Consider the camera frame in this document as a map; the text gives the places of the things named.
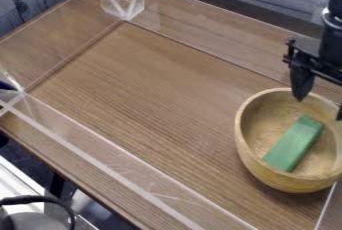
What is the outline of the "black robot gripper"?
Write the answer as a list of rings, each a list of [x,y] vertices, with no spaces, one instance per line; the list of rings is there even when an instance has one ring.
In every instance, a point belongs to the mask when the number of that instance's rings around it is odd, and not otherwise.
[[[290,68],[291,92],[298,101],[308,95],[315,77],[342,86],[342,19],[325,8],[322,20],[319,39],[296,36],[286,43],[283,62]],[[342,103],[335,120],[342,120]]]

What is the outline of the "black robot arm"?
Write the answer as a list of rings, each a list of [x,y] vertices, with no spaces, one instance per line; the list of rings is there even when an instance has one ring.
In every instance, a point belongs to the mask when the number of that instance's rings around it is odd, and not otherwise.
[[[302,101],[317,77],[342,87],[342,0],[329,0],[322,10],[323,32],[319,39],[292,37],[283,62],[290,68],[294,98]]]

